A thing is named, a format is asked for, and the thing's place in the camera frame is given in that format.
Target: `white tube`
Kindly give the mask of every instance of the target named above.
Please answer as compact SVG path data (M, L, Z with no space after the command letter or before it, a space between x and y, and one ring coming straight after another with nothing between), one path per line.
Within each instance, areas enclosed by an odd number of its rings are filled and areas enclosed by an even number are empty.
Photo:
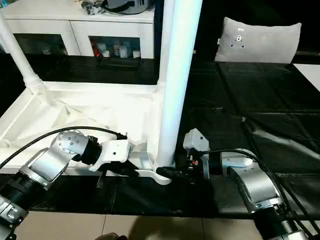
M155 168L173 164L201 5L202 0L174 1L161 130Z
M170 40L172 32L172 23L174 18L174 0L164 0L162 38L161 38L161 56L159 80L157 82L159 90L166 84L166 74L168 69L168 57L170 50Z
M31 68L26 56L21 50L14 34L11 32L10 27L5 20L2 11L0 10L0 35L4 44L11 54L16 66L20 70L25 86L28 87L33 93L38 90L45 90L42 80L34 70Z

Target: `tiled floor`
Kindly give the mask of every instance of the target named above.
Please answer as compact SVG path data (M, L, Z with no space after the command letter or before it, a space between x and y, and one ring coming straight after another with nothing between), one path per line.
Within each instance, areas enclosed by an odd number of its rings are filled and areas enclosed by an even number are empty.
M17 240L94 240L106 233L129 240L261 239L251 220L218 218L31 212L16 230Z

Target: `wire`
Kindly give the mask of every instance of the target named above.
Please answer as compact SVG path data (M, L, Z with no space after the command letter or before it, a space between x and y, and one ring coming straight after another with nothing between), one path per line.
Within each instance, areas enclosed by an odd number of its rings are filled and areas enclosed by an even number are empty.
M28 144L24 145L23 147L21 147L18 151L14 152L11 156L9 156L6 160L4 160L1 164L0 164L0 169L2 169L11 159L13 159L15 156L17 156L18 154L20 154L22 151L26 150L28 147L30 147L31 145L39 142L40 140L53 135L53 134L57 134L63 131L68 131L68 130L75 130L75 129L88 129L88 130L96 130L96 131L101 131L101 132L105 132L108 134L113 134L116 135L117 137L122 136L121 133L115 132L115 131L111 131L108 129L104 129L101 127L95 127L95 126L69 126L69 127L64 127L64 128L60 128L51 132L48 132L46 134L43 134L42 136L36 138L35 140L29 142Z
M283 186L283 188L287 191L287 193L290 195L290 197L294 200L294 202L298 205L298 207L301 209L301 211L303 212L303 214L305 215L305 217L307 219L311 219L309 213L307 212L307 210L304 208L304 206L301 204L301 202L298 200L298 198L293 194L293 192L291 191L291 189L289 188L289 186L285 185L283 183L283 181L281 181L281 185ZM312 227L314 228L314 230L319 234L320 233L320 228L318 227L318 225L316 224L315 221L310 221Z
M288 194L291 196L291 198L293 199L293 201L297 204L297 206L301 209L302 213L304 214L304 216L306 217L306 219L311 223L311 225L313 226L313 228L316 230L316 232L320 235L320 229L318 227L318 225L316 224L316 222L310 217L310 215L308 214L307 210L305 209L305 207L301 204L301 202L297 199L297 197L293 194L293 192L291 191L291 189L288 188L288 186L285 186L284 184L282 184L282 182L280 181L279 177L263 162L261 161L259 158L257 158L255 155L250 154L246 151L242 151L242 150L237 150L237 149L216 149L216 150L209 150L209 151L200 151L199 154L205 155L205 154L211 154L211 153L225 153L225 152L230 152L230 153L238 153L238 154L243 154L246 155L247 157L255 160L258 164L262 165L263 168L265 168L266 172L268 174L270 174L274 180L275 185L277 186L280 195L287 207L288 211L292 211L291 205L289 203L289 200L285 194L284 189L288 192ZM297 224L302 228L302 230L308 235L308 236L312 236L312 234L310 233L310 231L301 223L301 221L296 217L294 219Z

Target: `gray cushion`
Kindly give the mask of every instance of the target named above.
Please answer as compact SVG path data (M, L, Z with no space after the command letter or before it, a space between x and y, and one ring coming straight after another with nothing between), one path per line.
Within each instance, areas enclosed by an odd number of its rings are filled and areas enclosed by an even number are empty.
M301 23L292 26L252 26L225 17L214 60L291 63L298 48L300 29Z

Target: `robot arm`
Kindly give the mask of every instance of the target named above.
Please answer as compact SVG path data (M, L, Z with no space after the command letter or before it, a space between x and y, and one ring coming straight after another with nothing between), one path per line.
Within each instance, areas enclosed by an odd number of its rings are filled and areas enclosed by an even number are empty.
M197 178L210 179L209 172L233 179L243 202L251 213L257 230L264 240L307 240L305 233L290 217L279 191L267 173L250 157L237 152L219 152L210 156L208 140L197 130L186 134L183 147L187 156L177 156L175 168L161 167L156 172L167 178L185 178L192 184ZM255 156L246 149L236 149Z
M15 228L28 209L67 169L71 160L90 165L91 171L110 169L131 173L128 164L131 143L124 139L98 144L98 139L78 130L60 132L49 148L37 152L0 189L0 240L13 240Z

